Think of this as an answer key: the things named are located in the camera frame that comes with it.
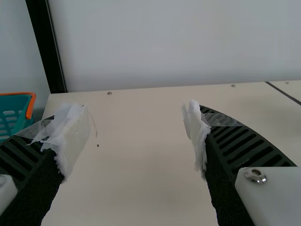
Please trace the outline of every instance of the black vertical bar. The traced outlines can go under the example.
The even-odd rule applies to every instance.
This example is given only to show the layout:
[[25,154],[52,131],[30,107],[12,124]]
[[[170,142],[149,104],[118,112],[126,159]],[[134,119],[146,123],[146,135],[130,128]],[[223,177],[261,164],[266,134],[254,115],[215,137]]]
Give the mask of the black vertical bar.
[[67,87],[48,0],[25,0],[51,93]]

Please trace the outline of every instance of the orange basket handle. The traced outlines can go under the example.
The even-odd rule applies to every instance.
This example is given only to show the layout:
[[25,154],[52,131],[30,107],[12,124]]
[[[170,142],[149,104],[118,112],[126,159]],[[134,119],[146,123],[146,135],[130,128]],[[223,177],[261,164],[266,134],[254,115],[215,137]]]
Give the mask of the orange basket handle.
[[32,118],[33,106],[34,102],[36,101],[36,94],[32,92],[18,92],[18,93],[0,93],[0,96],[9,96],[9,95],[30,95],[32,98],[28,104],[27,111],[26,111],[26,118]]

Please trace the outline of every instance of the white tissue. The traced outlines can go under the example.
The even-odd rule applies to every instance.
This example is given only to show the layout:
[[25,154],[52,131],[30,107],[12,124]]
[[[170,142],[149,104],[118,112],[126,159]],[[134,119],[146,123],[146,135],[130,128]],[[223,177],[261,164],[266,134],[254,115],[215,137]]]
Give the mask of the white tissue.
[[56,153],[58,169],[67,177],[83,150],[90,134],[89,113],[85,106],[63,104],[54,119],[39,121],[17,133],[17,136],[31,138],[32,143],[43,143],[41,151],[51,148]]
[[187,136],[192,142],[196,155],[195,170],[200,170],[202,178],[205,179],[207,164],[205,138],[210,133],[211,127],[202,121],[200,106],[195,100],[189,102],[188,111],[185,104],[183,104],[182,114]]

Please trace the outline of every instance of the white wall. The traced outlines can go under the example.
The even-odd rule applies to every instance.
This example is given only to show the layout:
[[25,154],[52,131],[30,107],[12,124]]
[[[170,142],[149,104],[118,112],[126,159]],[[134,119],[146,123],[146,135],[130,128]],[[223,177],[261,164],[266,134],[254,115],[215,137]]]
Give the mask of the white wall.
[[301,79],[301,1],[49,1],[69,91]]
[[0,0],[0,93],[20,91],[37,94],[40,119],[50,91],[26,3]]

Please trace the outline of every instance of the black rubber pad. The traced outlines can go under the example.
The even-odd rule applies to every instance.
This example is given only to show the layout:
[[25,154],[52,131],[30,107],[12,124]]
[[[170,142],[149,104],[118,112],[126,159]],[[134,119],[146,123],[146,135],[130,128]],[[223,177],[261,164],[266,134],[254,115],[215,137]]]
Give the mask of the black rubber pad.
[[[202,113],[220,113],[200,106]],[[212,127],[206,138],[207,180],[220,226],[253,226],[236,189],[242,167],[296,166],[268,140],[242,124]]]

